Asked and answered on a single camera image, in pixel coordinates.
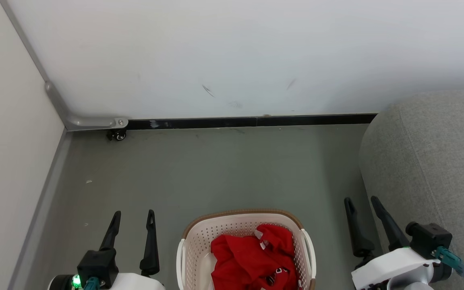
gray sofa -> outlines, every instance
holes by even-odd
[[[360,168],[368,195],[379,197],[401,229],[411,221],[440,224],[464,260],[464,91],[418,94],[379,113],[363,138]],[[433,288],[464,290],[464,278],[454,273]]]

brown basket rim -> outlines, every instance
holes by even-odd
[[[199,222],[202,222],[204,220],[211,219],[211,218],[217,218],[217,217],[243,215],[247,213],[274,213],[278,215],[283,215],[293,220],[293,222],[295,222],[295,224],[298,226],[299,229],[304,228],[304,226],[302,225],[300,220],[296,218],[296,216],[294,216],[289,211],[284,211],[282,209],[234,209],[233,211],[222,211],[221,213],[210,213],[208,215],[198,217],[186,227],[186,229],[184,230],[184,233],[182,234],[182,238],[186,239],[187,235],[189,234],[189,231],[191,231],[191,229],[195,226],[195,224],[198,224]]]

laundry basket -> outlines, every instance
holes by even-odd
[[[180,290],[201,290],[203,277],[211,279],[213,269],[201,273],[203,258],[210,252],[210,243],[219,235],[253,235],[260,224],[275,224],[293,233],[294,263],[302,289],[315,288],[316,258],[313,242],[300,221],[291,213],[278,209],[242,209],[199,217],[189,224],[176,252],[176,275]]]

red clothing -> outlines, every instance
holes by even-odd
[[[215,290],[298,289],[291,232],[270,224],[257,230],[260,239],[221,235],[211,242],[217,259],[211,274]]]

metal frame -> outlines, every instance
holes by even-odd
[[[28,51],[31,59],[35,63],[37,70],[39,70],[42,79],[45,81],[44,89],[46,94],[50,98],[51,103],[55,107],[57,114],[64,123],[64,126],[68,131],[88,131],[88,130],[105,130],[105,129],[121,129],[128,125],[127,118],[114,118],[114,117],[81,117],[74,114],[69,107],[66,105],[63,100],[60,92],[57,90],[55,85],[51,82],[46,70],[39,61],[37,53],[31,47],[31,44],[24,34],[24,30],[19,24],[15,14],[13,13],[8,0],[0,0],[1,6],[5,10],[10,19],[10,22],[13,24],[15,31],[21,38],[21,41],[24,44],[24,47]]]

